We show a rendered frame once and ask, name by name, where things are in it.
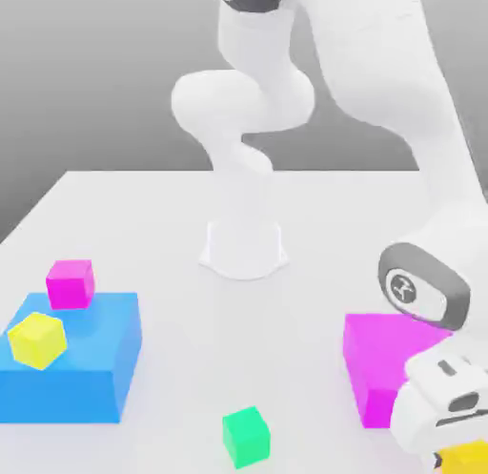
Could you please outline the small orange cube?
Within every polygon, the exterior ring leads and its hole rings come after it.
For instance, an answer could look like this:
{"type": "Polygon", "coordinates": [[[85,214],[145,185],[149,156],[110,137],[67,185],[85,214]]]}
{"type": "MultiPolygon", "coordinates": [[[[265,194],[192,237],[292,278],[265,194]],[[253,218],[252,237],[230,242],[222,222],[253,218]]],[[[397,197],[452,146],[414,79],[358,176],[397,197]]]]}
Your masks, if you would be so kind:
{"type": "Polygon", "coordinates": [[[476,441],[439,451],[442,474],[488,474],[488,442],[476,441]]]}

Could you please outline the small magenta cube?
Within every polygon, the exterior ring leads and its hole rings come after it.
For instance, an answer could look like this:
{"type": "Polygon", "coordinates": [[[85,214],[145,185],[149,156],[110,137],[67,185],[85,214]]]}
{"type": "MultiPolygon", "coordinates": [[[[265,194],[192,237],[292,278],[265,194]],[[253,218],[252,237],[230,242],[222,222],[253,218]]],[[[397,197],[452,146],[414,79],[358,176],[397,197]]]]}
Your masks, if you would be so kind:
{"type": "Polygon", "coordinates": [[[57,260],[46,277],[52,310],[87,309],[95,283],[90,259],[57,260]]]}

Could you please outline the large blue box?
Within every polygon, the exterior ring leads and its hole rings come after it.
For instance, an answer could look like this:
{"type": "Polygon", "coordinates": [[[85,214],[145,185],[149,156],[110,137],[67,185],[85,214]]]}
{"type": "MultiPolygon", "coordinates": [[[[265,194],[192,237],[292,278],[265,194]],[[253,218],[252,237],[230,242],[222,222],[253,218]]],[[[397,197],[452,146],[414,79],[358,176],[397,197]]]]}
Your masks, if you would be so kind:
{"type": "Polygon", "coordinates": [[[87,309],[51,309],[30,293],[8,327],[31,312],[63,321],[68,349],[38,371],[13,358],[0,335],[0,423],[118,423],[142,344],[136,293],[97,293],[87,309]]]}

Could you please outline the small yellow cube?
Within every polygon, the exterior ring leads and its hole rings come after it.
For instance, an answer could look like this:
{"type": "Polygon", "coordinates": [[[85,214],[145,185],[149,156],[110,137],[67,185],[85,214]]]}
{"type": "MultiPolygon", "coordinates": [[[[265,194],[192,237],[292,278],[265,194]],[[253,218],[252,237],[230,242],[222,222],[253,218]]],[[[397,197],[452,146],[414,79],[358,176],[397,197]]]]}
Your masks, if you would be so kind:
{"type": "Polygon", "coordinates": [[[46,369],[68,349],[62,320],[39,312],[14,325],[7,337],[13,358],[36,370],[46,369]]]}

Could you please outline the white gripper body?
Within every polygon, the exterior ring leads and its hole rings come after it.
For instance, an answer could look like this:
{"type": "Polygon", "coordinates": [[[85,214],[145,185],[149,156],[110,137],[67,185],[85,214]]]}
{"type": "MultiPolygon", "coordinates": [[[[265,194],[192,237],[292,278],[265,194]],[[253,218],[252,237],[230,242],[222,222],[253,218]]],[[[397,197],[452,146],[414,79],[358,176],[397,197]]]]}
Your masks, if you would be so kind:
{"type": "Polygon", "coordinates": [[[436,404],[407,381],[396,397],[390,429],[405,452],[418,455],[488,440],[488,399],[471,392],[436,404]]]}

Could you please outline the large magenta box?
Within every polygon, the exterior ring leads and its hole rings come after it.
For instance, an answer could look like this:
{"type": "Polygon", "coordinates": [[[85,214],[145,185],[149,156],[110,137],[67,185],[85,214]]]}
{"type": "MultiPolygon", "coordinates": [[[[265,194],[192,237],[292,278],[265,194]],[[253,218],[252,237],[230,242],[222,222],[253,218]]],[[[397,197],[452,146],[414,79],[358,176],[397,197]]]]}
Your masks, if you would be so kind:
{"type": "Polygon", "coordinates": [[[363,427],[390,427],[398,390],[406,382],[406,361],[450,336],[403,315],[345,316],[342,353],[363,427]]]}

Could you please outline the small green cube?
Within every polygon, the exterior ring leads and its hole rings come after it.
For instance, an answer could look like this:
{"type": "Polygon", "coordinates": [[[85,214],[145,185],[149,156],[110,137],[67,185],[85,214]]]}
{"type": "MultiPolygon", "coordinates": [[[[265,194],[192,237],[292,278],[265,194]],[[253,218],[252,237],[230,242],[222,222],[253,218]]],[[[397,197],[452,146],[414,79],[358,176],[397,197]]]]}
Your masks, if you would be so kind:
{"type": "Polygon", "coordinates": [[[223,417],[222,440],[235,469],[264,461],[271,454],[271,432],[255,406],[223,417]]]}

